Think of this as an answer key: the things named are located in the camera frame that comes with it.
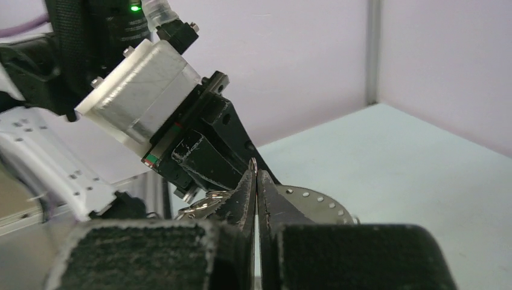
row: black cable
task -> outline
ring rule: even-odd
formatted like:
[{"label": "black cable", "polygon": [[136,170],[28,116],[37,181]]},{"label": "black cable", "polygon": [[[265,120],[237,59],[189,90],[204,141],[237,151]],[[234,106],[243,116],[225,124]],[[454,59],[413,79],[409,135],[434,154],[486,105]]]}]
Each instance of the black cable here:
[{"label": "black cable", "polygon": [[169,183],[165,178],[162,178],[162,194],[164,195],[164,219],[173,219],[171,191],[169,190]]}]

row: perforated disc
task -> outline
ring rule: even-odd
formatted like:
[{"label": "perforated disc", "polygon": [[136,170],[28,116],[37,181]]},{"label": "perforated disc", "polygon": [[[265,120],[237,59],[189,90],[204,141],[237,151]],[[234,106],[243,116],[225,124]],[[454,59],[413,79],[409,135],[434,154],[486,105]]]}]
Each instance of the perforated disc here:
[{"label": "perforated disc", "polygon": [[333,198],[307,188],[276,185],[279,194],[307,218],[319,224],[355,224],[347,209]]}]

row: textured gripper pad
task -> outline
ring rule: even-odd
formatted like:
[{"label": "textured gripper pad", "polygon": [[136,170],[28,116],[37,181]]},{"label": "textured gripper pad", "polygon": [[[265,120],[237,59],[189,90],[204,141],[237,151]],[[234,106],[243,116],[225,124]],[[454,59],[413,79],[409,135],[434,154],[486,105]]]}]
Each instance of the textured gripper pad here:
[{"label": "textured gripper pad", "polygon": [[456,289],[420,227],[288,225],[276,242],[281,289]]},{"label": "textured gripper pad", "polygon": [[45,289],[237,289],[243,245],[238,231],[210,221],[93,221],[71,233]]}]

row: purple cable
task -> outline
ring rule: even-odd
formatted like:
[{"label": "purple cable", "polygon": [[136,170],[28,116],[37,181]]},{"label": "purple cable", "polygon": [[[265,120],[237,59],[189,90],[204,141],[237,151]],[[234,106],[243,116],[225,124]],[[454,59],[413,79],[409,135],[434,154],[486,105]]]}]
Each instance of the purple cable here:
[{"label": "purple cable", "polygon": [[46,23],[49,23],[49,21],[50,21],[50,19],[48,17],[48,14],[43,14],[43,15],[39,16],[38,18],[36,18],[32,21],[29,21],[27,23],[24,23],[24,24],[15,26],[15,27],[0,29],[0,38],[16,36],[16,35],[25,33],[27,31],[34,30],[37,27],[40,27],[40,26],[45,25]]}]

